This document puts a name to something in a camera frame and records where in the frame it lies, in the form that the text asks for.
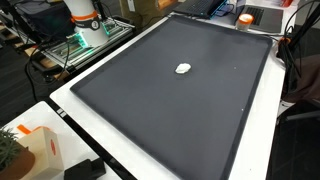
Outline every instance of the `white table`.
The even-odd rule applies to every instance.
[[[60,118],[48,104],[39,102],[11,122],[6,127],[13,128],[17,137],[23,137],[16,127],[23,124],[26,128],[32,130],[38,126],[49,127],[58,136],[59,147],[62,161],[65,169],[72,167],[85,159],[95,160],[98,155]],[[107,173],[99,180],[120,180],[121,178],[105,164]],[[61,172],[53,180],[63,179],[64,173]]]
[[[284,23],[296,9],[284,9]],[[234,28],[231,16],[207,22]],[[70,91],[70,87],[165,20],[162,19],[50,95],[54,102],[139,180],[178,178],[84,104]],[[285,74],[283,64],[275,57],[275,50],[270,53],[263,70],[229,179],[260,180],[266,177]]]

